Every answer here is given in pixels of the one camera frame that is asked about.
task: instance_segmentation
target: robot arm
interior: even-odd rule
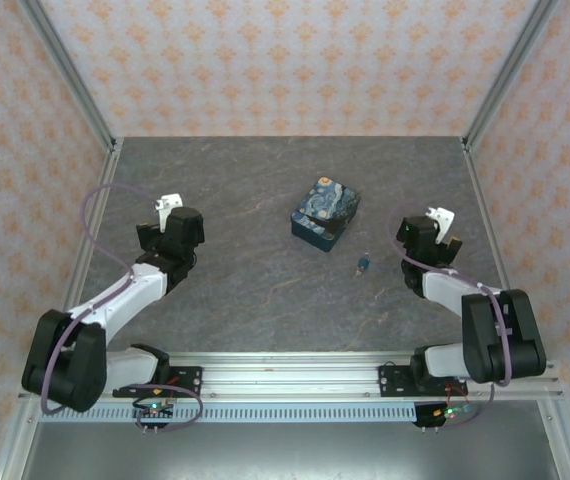
[[[169,380],[162,378],[169,368],[163,352],[134,345],[124,352],[107,353],[107,345],[127,322],[187,277],[196,264],[194,249],[205,241],[203,217],[183,207],[179,195],[162,197],[156,210],[158,224],[136,227],[144,253],[136,259],[132,273],[68,312],[50,310],[41,317],[23,371],[23,388],[41,392],[54,346],[70,323],[88,311],[56,360],[50,399],[82,412],[91,408],[104,391]],[[127,288],[117,293],[128,281]]]
[[[462,319],[463,342],[423,347],[412,357],[418,382],[433,377],[471,378],[477,383],[496,382],[505,375],[505,358],[490,299],[448,269],[462,242],[443,239],[454,218],[442,208],[428,209],[422,217],[409,217],[396,235],[406,256],[440,272],[428,271],[407,260],[401,268],[405,284],[420,297],[443,305]],[[529,298],[522,290],[492,288],[508,333],[512,378],[541,375],[546,357]]]

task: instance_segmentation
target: enclosure wall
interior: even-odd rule
[[[535,0],[46,0],[117,136],[463,135]]]
[[[0,442],[40,315],[61,307],[105,152],[16,0],[0,0]]]
[[[570,395],[570,1],[474,150],[512,286],[534,302]]]

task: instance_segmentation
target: metal frame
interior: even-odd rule
[[[105,160],[103,162],[103,170],[101,171],[97,185],[109,183],[114,178],[114,174],[116,173],[116,165],[118,164],[118,159],[120,157],[122,147],[123,139],[117,138],[114,141],[114,145],[107,151]],[[105,211],[105,205],[107,205],[108,198],[109,189],[103,189],[95,195],[94,201],[90,204],[91,206],[87,225],[89,227],[90,233],[94,238],[96,238],[98,235],[98,230],[100,229],[101,220],[103,219],[103,212]],[[69,310],[70,308],[80,303],[81,294],[83,292],[83,285],[85,284],[85,278],[87,277],[87,271],[89,270],[89,264],[92,260],[93,253],[93,245],[87,240],[85,236],[83,236],[76,253],[74,270],[72,271],[72,275],[68,281],[67,288],[65,289],[65,296],[62,301],[64,310]]]
[[[496,113],[503,101],[503,97],[509,89],[512,80],[516,77],[521,65],[532,50],[538,35],[547,25],[547,19],[557,3],[558,0],[539,0],[534,6],[525,23],[525,28],[523,28],[512,50],[507,55],[507,59],[501,67],[496,80],[474,117],[469,132],[463,137],[463,145],[467,150],[471,151],[483,135],[494,113]]]
[[[137,413],[131,403],[101,402],[100,405],[79,413],[63,410],[41,418],[42,423],[127,423]],[[198,413],[196,402],[177,402],[172,418],[162,414],[148,414],[142,423],[164,419],[168,423],[185,422]],[[413,403],[390,399],[367,404],[357,402],[203,402],[199,423],[390,423],[415,422]]]
[[[476,167],[474,165],[474,159],[472,157],[472,152],[469,148],[466,148],[465,142],[461,139],[463,154],[465,156],[465,162],[467,163],[467,168],[469,169],[470,177],[472,179],[472,185],[474,186],[474,192],[476,193],[476,199],[478,201],[479,208],[481,210],[481,216],[483,217],[483,223],[485,224],[485,229],[489,237],[490,247],[498,267],[499,277],[501,279],[501,286],[503,289],[511,288],[509,281],[509,274],[503,261],[500,249],[498,248],[498,242],[494,228],[492,227],[491,218],[489,211],[487,209],[487,204],[485,203],[485,198],[483,197],[483,192],[480,187],[478,180],[478,175],[476,173]],[[560,362],[552,362],[554,368],[558,367]],[[563,391],[559,385],[559,395],[563,397]],[[570,479],[570,405],[567,401],[553,401],[554,397],[542,398],[538,400],[538,409],[541,414],[543,425],[545,426],[545,432],[547,433],[547,438],[549,440],[550,449],[556,463],[556,468],[558,470],[558,475],[561,480]]]
[[[0,450],[0,480],[23,477],[39,417],[40,404],[36,397],[26,395],[17,400]]]
[[[42,3],[40,0],[18,1],[23,7],[27,17],[32,22],[34,29],[41,37],[41,40],[45,44],[47,51],[50,53],[54,64],[58,67],[61,75],[63,75],[65,82],[78,101],[81,110],[85,113],[92,130],[94,130],[94,133],[105,148],[110,148],[114,144],[114,137],[110,132],[103,115],[96,106],[92,95],[89,93],[85,82],[83,82],[82,77],[74,66],[71,56],[58,36],[58,33],[49,19],[45,8],[43,8]]]
[[[479,186],[471,152],[493,114],[499,107],[519,67],[531,50],[536,37],[558,0],[539,0],[523,32],[512,48],[489,94],[472,122],[469,133],[462,138],[463,150],[470,171],[483,222],[498,266],[501,283],[509,287],[508,272],[497,247],[482,191]],[[39,0],[19,0],[35,29],[45,42],[52,59],[61,71],[75,98],[86,114],[95,134],[109,151],[100,183],[109,182],[114,175],[122,139],[114,141],[100,111],[62,44]],[[109,192],[100,192],[89,217],[91,232],[96,235]],[[92,256],[92,247],[83,240],[71,276],[65,308],[80,301],[82,287]],[[194,353],[173,354],[174,365],[201,365],[205,369],[202,397],[210,405],[276,405],[276,404],[360,404],[377,405],[381,401],[377,367],[392,361],[399,365],[409,362],[411,352],[370,353]],[[489,386],[468,383],[470,401],[487,401]],[[390,399],[398,403],[441,400],[438,397],[402,397]],[[557,365],[549,365],[545,375],[514,380],[509,387],[497,389],[495,400],[536,400],[561,479],[570,479],[570,407],[558,380]],[[129,402],[105,396],[97,407]],[[38,397],[21,395],[0,453],[0,479],[21,478],[26,466],[36,426],[40,419]]]

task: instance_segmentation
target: marble surface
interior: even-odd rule
[[[294,237],[290,215],[321,176],[362,195],[330,253]],[[179,192],[204,217],[198,264],[170,295],[147,307],[110,343],[167,351],[409,350],[461,338],[460,320],[403,284],[385,231],[405,202],[456,213],[463,240],[454,266],[498,285],[498,273],[459,141],[454,137],[128,138],[115,181],[156,197]],[[394,234],[403,209],[392,221]],[[150,205],[113,190],[99,241],[133,261],[137,223]],[[369,252],[369,269],[354,278]],[[122,275],[95,253],[84,299]]]

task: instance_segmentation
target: blue box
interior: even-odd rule
[[[352,221],[361,196],[321,177],[292,213],[292,234],[329,252]]]

